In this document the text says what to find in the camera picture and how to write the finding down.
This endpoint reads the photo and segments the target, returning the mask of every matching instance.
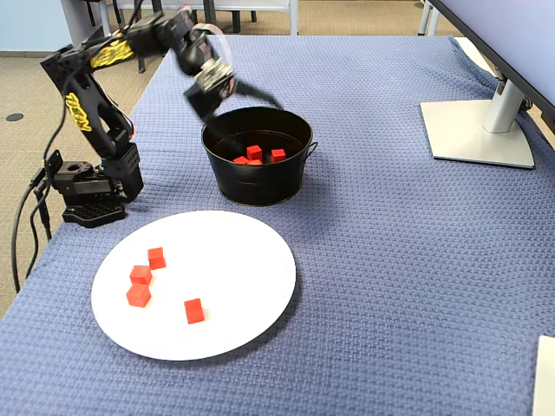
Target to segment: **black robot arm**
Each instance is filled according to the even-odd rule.
[[[195,76],[186,98],[199,117],[207,120],[233,94],[237,83],[205,31],[193,29],[188,10],[174,17],[156,13],[100,41],[60,49],[41,62],[73,121],[101,157],[101,163],[92,166],[64,162],[55,151],[46,161],[49,180],[67,206],[65,221],[92,228],[122,219],[122,203],[133,201],[143,186],[137,146],[130,141],[133,123],[103,91],[94,72],[135,56],[163,55],[169,49],[175,52],[183,73]]]

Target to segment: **red block on plate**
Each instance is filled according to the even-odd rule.
[[[133,270],[131,270],[129,277],[131,277],[131,283],[148,285],[153,278],[153,274],[150,272],[150,267],[148,266],[133,266]]]
[[[250,146],[246,148],[246,157],[248,160],[262,160],[262,149],[259,146]]]
[[[146,284],[133,283],[127,293],[127,301],[131,306],[144,308],[150,300],[150,290]]]
[[[239,163],[240,165],[244,165],[249,163],[249,160],[245,156],[241,156],[240,158],[236,158],[233,160],[235,163]]]
[[[272,162],[281,162],[285,160],[285,150],[284,149],[275,149],[271,151],[271,161]]]
[[[185,312],[187,313],[187,322],[197,323],[205,320],[205,314],[202,312],[202,305],[200,304],[200,299],[192,299],[191,301],[185,301]]]
[[[164,251],[161,247],[148,251],[148,263],[150,264],[151,270],[163,269],[166,267],[166,259],[164,258]]]

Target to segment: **blue textured cloth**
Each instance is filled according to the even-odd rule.
[[[220,193],[170,54],[137,104],[145,188],[123,221],[64,224],[0,325],[0,413],[527,414],[555,334],[555,154],[519,116],[536,169],[434,160],[421,101],[486,99],[494,78],[441,37],[230,39],[238,76],[276,94],[319,148],[295,198]],[[233,98],[222,111],[257,104]],[[229,354],[164,362],[96,325],[90,290],[126,235],[221,209],[278,231],[298,286]]]

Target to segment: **white plate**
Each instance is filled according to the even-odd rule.
[[[132,307],[129,273],[163,247],[152,297]],[[271,227],[225,211],[185,212],[145,225],[114,247],[96,272],[95,319],[114,342],[160,360],[197,360],[253,340],[283,313],[295,287],[291,250]],[[184,301],[199,297],[203,322],[189,325]]]

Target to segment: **bucket rim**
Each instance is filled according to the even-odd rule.
[[[225,112],[225,113],[219,114],[219,115],[217,115],[215,118],[221,117],[221,116],[226,115],[226,114],[238,113],[238,112],[245,111],[245,110],[255,110],[255,109],[263,109],[263,110],[278,111],[278,112],[280,112],[280,113],[289,113],[289,114],[293,115],[294,117],[297,117],[298,119],[300,119],[300,120],[309,128],[310,140],[308,141],[308,143],[306,144],[306,146],[304,146],[303,149],[302,149],[300,152],[297,152],[296,155],[291,156],[290,158],[286,158],[286,159],[284,159],[284,160],[280,160],[279,162],[271,163],[270,165],[242,165],[242,166],[249,166],[249,167],[262,168],[262,167],[265,167],[265,166],[275,166],[275,165],[279,165],[280,163],[288,162],[288,161],[291,161],[292,159],[294,159],[294,158],[296,158],[296,157],[299,157],[299,156],[300,156],[300,155],[312,144],[312,140],[314,139],[314,132],[312,131],[312,126],[310,125],[310,123],[309,123],[307,120],[305,120],[304,117],[301,117],[301,116],[298,115],[298,114],[292,113],[291,111],[283,110],[283,109],[281,109],[281,108],[264,107],[264,106],[242,107],[242,108],[236,108],[236,109],[234,109],[234,110],[227,111],[227,112]],[[223,161],[225,161],[225,162],[227,162],[227,163],[233,163],[232,160],[224,159],[224,158],[222,158],[221,156],[218,156],[216,153],[214,153],[212,150],[210,150],[210,149],[208,148],[208,146],[207,146],[206,143],[205,143],[205,131],[206,131],[206,127],[207,127],[207,125],[206,125],[206,123],[205,123],[205,124],[203,125],[203,127],[202,127],[202,133],[201,133],[201,135],[200,135],[200,138],[201,138],[201,141],[202,141],[202,146],[203,146],[203,147],[205,148],[205,150],[206,150],[207,152],[209,152],[214,158],[223,160]]]

